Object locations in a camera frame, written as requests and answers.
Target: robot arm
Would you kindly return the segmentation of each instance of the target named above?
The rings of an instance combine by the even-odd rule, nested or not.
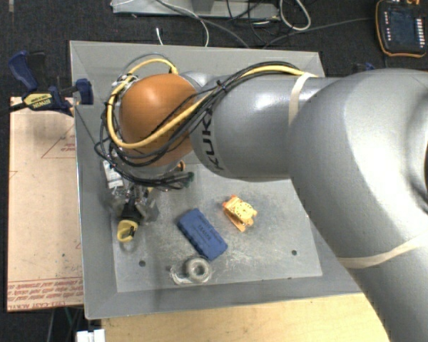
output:
[[[165,187],[176,176],[186,184],[171,171],[193,149],[223,177],[291,178],[390,338],[428,341],[428,73],[306,80],[277,65],[226,78],[173,72],[136,81],[122,97],[115,163],[132,180]]]

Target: floor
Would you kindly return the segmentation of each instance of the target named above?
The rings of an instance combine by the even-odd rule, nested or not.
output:
[[[158,44],[155,28],[163,29],[165,44],[201,46],[203,27],[187,17],[115,16],[111,0],[0,0],[0,110],[8,98],[22,95],[23,86],[9,72],[7,61],[17,51],[46,52],[47,76],[51,82],[68,86],[70,62],[68,42],[126,41]],[[349,19],[370,20],[318,29],[291,36],[269,49],[318,51],[327,76],[346,76],[369,63],[384,68],[384,55],[375,36],[375,4],[379,0],[303,0],[312,17],[312,26],[319,27]],[[426,17],[428,42],[428,0],[420,0]],[[216,19],[216,23],[234,31],[251,48],[261,48],[247,23]],[[270,40],[273,31],[258,29],[263,40]],[[240,47],[235,38],[210,28],[210,46]],[[391,67],[428,71],[428,54],[424,58],[390,58]],[[7,313],[6,248],[9,171],[9,119],[0,117],[0,341],[46,341],[53,320],[53,341],[70,341],[69,320],[73,329],[87,328],[78,309],[57,309],[31,313]]]

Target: gray tray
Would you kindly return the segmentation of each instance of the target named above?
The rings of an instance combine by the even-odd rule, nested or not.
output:
[[[75,115],[87,318],[358,291],[311,227],[290,181],[253,184],[224,179],[206,170],[193,154],[185,161],[188,170],[195,173],[194,183],[180,192],[157,194],[157,222],[138,228],[131,243],[117,242],[118,220],[105,201],[105,179],[93,142],[98,140],[99,118],[111,83],[133,57],[154,51],[169,56],[180,72],[223,75],[260,61],[286,60],[323,76],[316,53],[71,42],[73,81],[88,78],[96,98],[94,105],[79,105]],[[157,72],[162,72],[161,68],[146,74]],[[221,204],[231,194],[259,211],[254,226],[245,233],[240,233],[222,212]],[[196,252],[175,222],[195,207],[229,247],[212,262],[213,276],[207,284],[178,286],[169,269]]]

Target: yellow cable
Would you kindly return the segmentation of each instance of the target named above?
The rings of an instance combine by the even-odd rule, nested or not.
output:
[[[129,73],[130,74],[134,73],[135,71],[137,71],[139,68],[143,67],[144,65],[152,63],[151,61],[152,62],[166,61],[165,63],[170,64],[169,61],[167,61],[167,60],[155,58],[155,59],[151,59],[151,60],[145,61],[143,63],[140,63],[139,65],[135,66],[132,70],[130,70]],[[289,73],[290,75],[295,75],[295,76],[301,76],[304,74],[303,71],[297,70],[295,68],[291,68],[291,67],[287,67],[287,66],[279,66],[279,65],[269,65],[269,66],[253,68],[252,70],[249,70],[246,73],[242,74],[241,77],[246,77],[246,76],[252,75],[254,73],[266,72],[266,71],[279,71],[282,73]],[[122,83],[121,83],[120,85],[118,85],[118,87],[116,87],[116,89],[111,93],[111,97],[108,100],[108,107],[106,109],[106,122],[107,122],[106,124],[108,126],[108,132],[111,136],[111,139],[114,141],[115,144],[117,144],[117,146],[122,147],[122,148],[127,149],[127,150],[133,150],[136,148],[144,147],[145,145],[148,145],[149,143],[153,142],[157,138],[159,138],[162,135],[164,135],[165,133],[167,133],[171,128],[173,128],[175,125],[179,124],[180,121],[186,119],[212,93],[212,91],[211,91],[208,94],[206,94],[205,96],[203,96],[199,101],[192,104],[189,108],[185,109],[176,118],[172,119],[169,123],[165,124],[162,128],[157,130],[152,135],[149,135],[148,137],[146,137],[145,139],[143,139],[139,142],[126,143],[126,142],[123,142],[122,140],[120,140],[119,137],[117,136],[116,132],[114,131],[113,106],[114,106],[114,103],[116,101],[117,93],[119,93],[128,82],[129,82],[129,80],[127,81],[127,78],[126,78],[124,80],[124,84],[122,85]]]
[[[161,62],[166,64],[167,66],[170,66],[171,73],[174,73],[175,75],[178,75],[178,69],[176,66],[174,66],[169,60],[166,60],[164,58],[152,58],[150,60],[144,61],[133,67],[131,70],[129,70],[129,74],[135,73],[135,71],[139,70],[141,67],[147,66],[149,63],[156,63]]]
[[[109,99],[109,102],[108,102],[108,109],[106,111],[106,120],[107,120],[109,135],[111,136],[111,139],[114,141],[114,143],[117,144],[117,146],[125,148],[126,150],[133,150],[136,148],[144,147],[145,145],[148,145],[149,143],[153,142],[157,138],[159,138],[162,135],[164,135],[165,133],[167,133],[172,127],[174,127],[180,121],[186,119],[209,96],[210,93],[212,93],[212,91],[209,92],[208,94],[206,94],[205,96],[203,96],[195,104],[191,105],[189,108],[184,110],[180,115],[178,115],[172,121],[170,121],[169,123],[166,123],[162,128],[157,130],[157,132],[149,135],[145,139],[141,140],[140,142],[136,142],[136,143],[123,142],[122,140],[120,140],[118,138],[118,136],[114,132],[113,118],[112,118],[113,117],[113,115],[112,115],[113,114],[113,107],[111,105],[109,105],[109,103],[111,102],[111,99],[114,100],[114,97],[111,96]]]

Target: black cable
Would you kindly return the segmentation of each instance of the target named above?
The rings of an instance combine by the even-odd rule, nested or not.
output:
[[[264,0],[260,0],[259,2],[255,3],[251,7],[248,7],[246,10],[244,10],[242,13],[240,13],[236,16],[233,16],[233,14],[231,12],[230,0],[225,0],[225,2],[227,4],[228,15],[230,15],[230,19],[228,21],[235,21],[235,20],[238,20],[239,18],[243,17],[244,15],[250,13],[253,9],[257,8],[260,4],[262,4],[264,2]]]
[[[46,342],[51,342],[52,339],[52,329],[53,329],[53,325],[54,325],[54,316],[56,314],[56,309],[52,309],[51,312],[51,318],[49,319],[49,329],[48,329],[48,335],[46,337]]]
[[[136,177],[132,175],[131,173],[124,170],[121,166],[122,164],[129,165],[131,167],[145,167],[147,165],[150,165],[157,160],[161,159],[162,156],[164,156],[166,153],[175,150],[178,148],[184,140],[188,137],[188,135],[195,130],[195,128],[198,126],[198,124],[203,120],[204,116],[207,114],[207,112],[219,101],[222,100],[227,95],[227,92],[235,88],[236,86],[240,85],[243,82],[246,82],[252,78],[263,76],[271,73],[275,73],[273,71],[265,71],[261,73],[255,73],[251,74],[245,77],[241,77],[244,73],[250,71],[251,69],[258,68],[261,66],[270,66],[270,65],[281,65],[281,66],[287,66],[291,68],[296,68],[294,65],[286,62],[279,62],[279,61],[271,61],[271,62],[264,62],[264,63],[257,63],[255,65],[251,65],[247,68],[244,68],[237,73],[232,74],[228,78],[226,78],[223,82],[218,82],[218,86],[204,90],[209,91],[213,90],[212,93],[210,93],[206,99],[183,121],[180,123],[178,128],[174,131],[174,133],[170,136],[168,141],[162,145],[160,148],[157,148],[151,152],[143,153],[141,155],[130,155],[129,152],[123,151],[120,149],[111,139],[111,136],[107,132],[107,138],[104,138],[104,129],[106,127],[105,124],[105,111],[103,112],[101,116],[101,126],[100,126],[100,141],[95,144],[94,150],[100,157],[102,157],[104,160],[108,161],[110,166],[120,175],[123,176],[124,179],[129,180],[131,182],[134,182],[138,185],[143,185],[147,187],[159,187],[161,189],[181,189],[185,186],[185,184],[188,181],[191,181],[193,178],[192,173],[188,174],[180,174],[180,175],[174,175],[172,172],[169,175],[166,175],[164,177],[160,177],[157,179],[141,179],[139,177]],[[187,98],[185,102],[181,103],[177,108],[173,110],[173,114],[177,112],[177,110],[181,109],[182,106],[187,102],[189,99]],[[117,132],[118,129],[118,123],[114,125],[116,127],[114,129]],[[105,144],[109,142],[108,150],[105,147]],[[145,162],[134,162],[133,159],[144,159],[144,158],[150,158],[149,160]]]
[[[224,31],[224,32],[226,32],[226,33],[228,33],[228,34],[230,34],[231,36],[235,37],[237,40],[239,40],[239,42],[241,42],[241,44],[242,44],[244,47],[246,47],[246,48],[250,48],[250,47],[249,47],[249,45],[248,45],[246,42],[244,42],[244,40],[243,40],[241,37],[239,37],[239,35],[237,35],[237,34],[236,34],[235,32],[233,32],[233,31],[231,31],[230,29],[228,29],[228,28],[226,28],[226,27],[224,27],[224,26],[221,26],[220,24],[214,23],[213,21],[209,21],[209,20],[206,20],[206,19],[201,19],[201,18],[200,18],[200,17],[198,17],[198,16],[194,16],[194,15],[191,15],[191,14],[189,14],[189,13],[186,13],[184,10],[179,10],[179,9],[177,9],[177,8],[175,8],[175,7],[171,6],[171,5],[168,5],[166,2],[164,2],[164,1],[162,1],[162,0],[155,0],[155,1],[157,1],[159,4],[163,5],[164,7],[168,8],[168,9],[170,9],[170,10],[172,10],[172,11],[175,11],[176,13],[178,13],[178,14],[180,14],[180,15],[184,15],[184,16],[187,16],[187,17],[189,17],[189,18],[191,18],[191,19],[195,19],[195,20],[198,20],[198,21],[202,21],[202,22],[204,22],[205,24],[209,24],[209,25],[211,25],[211,26],[214,26],[214,27],[216,27],[216,28],[218,28],[218,29],[220,29],[220,30],[222,30],[222,31]]]
[[[73,323],[70,325],[70,329],[68,330],[68,333],[66,334],[65,342],[70,341],[70,337],[72,337],[72,333],[73,333],[73,327],[75,327],[75,323],[78,321],[80,314],[81,314],[81,310],[78,309],[74,314]]]
[[[265,46],[263,46],[262,49],[266,49],[269,46],[273,45],[274,43],[277,43],[278,41],[281,41],[283,39],[289,38],[289,37],[294,36],[296,34],[307,33],[307,32],[310,32],[310,31],[318,31],[320,29],[332,28],[333,26],[341,26],[341,25],[344,25],[344,24],[356,23],[358,21],[367,21],[367,20],[372,20],[372,18],[350,19],[350,20],[340,21],[340,22],[337,22],[337,23],[326,24],[324,26],[315,26],[314,28],[309,28],[309,29],[306,29],[305,31],[291,31],[290,33],[283,34],[281,36],[278,36],[277,38],[274,38],[272,41],[270,41]]]
[[[12,112],[24,109],[26,107],[27,107],[27,105],[25,103],[19,103],[19,104],[7,107],[6,109],[1,109],[0,110],[0,117],[3,116],[3,115],[6,115],[6,114],[9,114],[9,113],[12,113]]]

